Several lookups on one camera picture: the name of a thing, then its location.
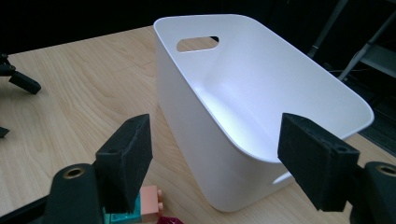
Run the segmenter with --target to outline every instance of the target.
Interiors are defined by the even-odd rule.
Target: white container
[[[158,97],[201,191],[220,211],[244,208],[293,178],[277,157],[283,112],[340,138],[373,122],[373,111],[281,37],[251,18],[162,18]],[[217,36],[213,49],[177,51],[182,39]]]

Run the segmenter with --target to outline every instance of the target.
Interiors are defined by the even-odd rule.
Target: white plastic bin
[[[251,18],[161,18],[158,97],[177,144],[209,203],[244,208],[293,181],[277,157],[282,113],[346,138],[373,111],[291,44]],[[213,49],[177,51],[182,39],[217,36]]]

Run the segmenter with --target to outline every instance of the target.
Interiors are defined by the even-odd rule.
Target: red object
[[[177,217],[160,217],[157,224],[184,224]]]

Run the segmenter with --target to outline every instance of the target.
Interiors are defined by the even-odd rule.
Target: light wood tabletop
[[[0,79],[0,216],[49,194],[65,166],[93,163],[121,124],[150,114],[153,160],[143,183],[163,190],[164,215],[184,223],[349,223],[344,213],[317,211],[293,183],[233,213],[214,209],[199,190],[156,96],[152,26],[9,55],[42,86],[30,94]],[[347,142],[367,161],[396,159],[358,134]]]

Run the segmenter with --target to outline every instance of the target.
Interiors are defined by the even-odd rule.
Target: black clamp
[[[0,53],[0,77],[11,77],[9,82],[36,94],[41,90],[38,82],[27,77],[26,75],[17,71],[17,68],[8,61],[8,55]],[[3,138],[9,132],[8,129],[0,127],[0,138]]]

